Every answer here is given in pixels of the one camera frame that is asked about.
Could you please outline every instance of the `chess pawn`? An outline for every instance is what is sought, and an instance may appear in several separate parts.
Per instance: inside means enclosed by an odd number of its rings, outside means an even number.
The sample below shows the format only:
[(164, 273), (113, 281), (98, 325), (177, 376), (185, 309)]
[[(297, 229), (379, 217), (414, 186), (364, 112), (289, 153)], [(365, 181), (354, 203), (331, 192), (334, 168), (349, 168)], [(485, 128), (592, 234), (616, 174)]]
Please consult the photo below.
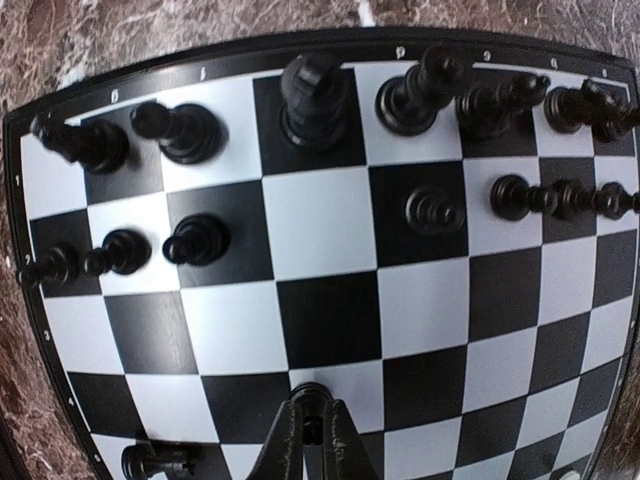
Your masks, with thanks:
[(287, 139), (312, 153), (338, 143), (347, 129), (348, 86), (340, 62), (329, 54), (309, 53), (291, 61), (280, 81), (280, 125)]
[(102, 247), (95, 248), (84, 257), (84, 273), (91, 276), (114, 272), (131, 275), (144, 266), (151, 256), (151, 246), (145, 237), (133, 230), (109, 232)]
[(505, 220), (518, 221), (530, 212), (549, 214), (558, 208), (558, 194), (551, 188), (529, 186), (518, 175), (505, 175), (491, 188), (491, 207)]
[(497, 87), (474, 88), (456, 103), (460, 129), (475, 140), (498, 138), (515, 117), (544, 101), (550, 84), (547, 76), (520, 73)]
[(122, 451), (121, 468), (127, 480), (148, 480), (158, 473), (186, 479), (195, 475), (197, 451), (175, 446), (156, 452), (151, 445), (139, 443)]
[(205, 266), (220, 258), (229, 246), (229, 234), (220, 220), (200, 214), (183, 219), (162, 246), (175, 265)]
[(127, 135), (106, 120), (74, 127), (37, 115), (30, 130), (44, 148), (57, 152), (69, 163), (78, 162), (90, 173), (106, 174), (119, 169), (129, 153)]
[(41, 283), (63, 285), (78, 278), (79, 259), (76, 250), (67, 244), (54, 245), (36, 262), (18, 271), (17, 280), (24, 288), (34, 288)]
[(387, 80), (376, 97), (376, 114), (387, 130), (403, 136), (426, 132), (438, 112), (470, 86), (473, 70), (452, 49), (436, 46), (404, 76)]
[(145, 102), (131, 111), (130, 119), (137, 135), (156, 140), (165, 157), (176, 163), (200, 163), (222, 148), (221, 122), (200, 105), (187, 103), (168, 109), (156, 102)]
[(415, 232), (434, 235), (458, 230), (466, 215), (442, 190), (424, 185), (409, 196), (405, 205), (405, 217)]

